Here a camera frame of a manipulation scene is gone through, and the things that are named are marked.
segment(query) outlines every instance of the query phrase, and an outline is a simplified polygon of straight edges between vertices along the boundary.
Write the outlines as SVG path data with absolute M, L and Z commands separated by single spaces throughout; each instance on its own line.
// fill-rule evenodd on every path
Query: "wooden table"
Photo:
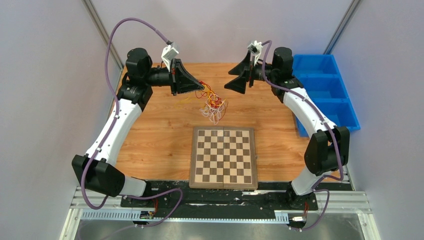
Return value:
M 259 181 L 291 181 L 303 167 L 309 140 L 299 137 L 290 109 L 263 81 L 255 81 L 246 94 L 224 89 L 236 76 L 235 63 L 184 63 L 187 71 L 209 84 L 228 101 L 218 126 L 253 127 Z M 188 104 L 179 101 L 188 97 Z M 188 180 L 193 127 L 213 126 L 199 109 L 204 99 L 195 94 L 172 96 L 170 87 L 154 87 L 144 112 L 128 133 L 116 167 L 128 176 L 150 180 Z

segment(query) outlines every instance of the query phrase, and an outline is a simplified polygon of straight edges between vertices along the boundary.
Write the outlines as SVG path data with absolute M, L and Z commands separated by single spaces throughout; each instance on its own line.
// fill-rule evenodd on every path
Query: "wooden chessboard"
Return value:
M 194 128 L 191 188 L 257 189 L 256 166 L 253 128 Z

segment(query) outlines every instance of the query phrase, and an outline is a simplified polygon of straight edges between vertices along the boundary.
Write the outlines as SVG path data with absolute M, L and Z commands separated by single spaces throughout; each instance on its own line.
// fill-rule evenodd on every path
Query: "gray wall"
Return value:
M 79 0 L 0 1 L 0 43 L 0 239 L 56 240 L 78 184 L 71 160 L 111 106 L 106 47 Z
M 92 0 L 110 33 L 123 18 L 148 21 L 180 46 L 183 62 L 237 63 L 250 40 L 272 39 L 296 54 L 324 52 L 351 0 Z M 114 38 L 120 57 L 145 48 L 160 62 L 163 41 L 138 22 Z
M 424 2 L 364 0 L 333 54 L 361 130 L 349 171 L 383 240 L 423 239 Z

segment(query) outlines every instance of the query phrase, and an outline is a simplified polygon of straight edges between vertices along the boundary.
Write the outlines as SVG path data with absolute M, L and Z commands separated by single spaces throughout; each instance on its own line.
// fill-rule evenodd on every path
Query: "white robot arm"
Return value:
M 304 154 L 306 166 L 300 175 L 290 182 L 287 189 L 288 204 L 298 208 L 305 203 L 305 199 L 312 194 L 324 176 L 339 169 L 332 134 L 335 136 L 341 164 L 348 163 L 350 133 L 346 127 L 336 126 L 309 98 L 302 83 L 293 75 L 292 50 L 277 47 L 272 64 L 265 61 L 257 64 L 262 43 L 254 41 L 247 49 L 247 55 L 243 61 L 228 72 L 238 77 L 224 87 L 245 94 L 247 83 L 249 87 L 252 87 L 254 80 L 263 81 L 263 74 L 265 74 L 269 84 L 274 85 L 271 87 L 274 95 L 296 115 L 305 127 L 310 138 Z
M 135 48 L 128 52 L 125 63 L 128 72 L 122 78 L 122 86 L 117 94 L 119 112 L 114 110 L 110 114 L 100 135 L 85 155 L 76 155 L 72 160 L 73 170 L 81 184 L 89 159 L 98 152 L 88 166 L 84 179 L 86 189 L 112 197 L 150 195 L 149 182 L 124 175 L 115 165 L 128 132 L 153 94 L 152 87 L 170 86 L 173 95 L 204 89 L 202 84 L 186 71 L 181 60 L 174 58 L 177 53 L 178 47 L 175 44 L 168 45 L 162 52 L 166 67 L 152 67 L 152 59 L 144 48 Z M 114 119 L 117 120 L 111 129 Z M 108 131 L 111 132 L 101 149 L 98 148 L 99 142 Z

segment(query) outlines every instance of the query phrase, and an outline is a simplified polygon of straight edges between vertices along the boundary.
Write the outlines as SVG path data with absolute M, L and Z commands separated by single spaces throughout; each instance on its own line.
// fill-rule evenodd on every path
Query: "blue plastic storage tray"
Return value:
M 333 55 L 295 55 L 293 74 L 327 118 L 351 132 L 361 128 Z M 299 135 L 308 137 L 297 117 L 296 124 Z

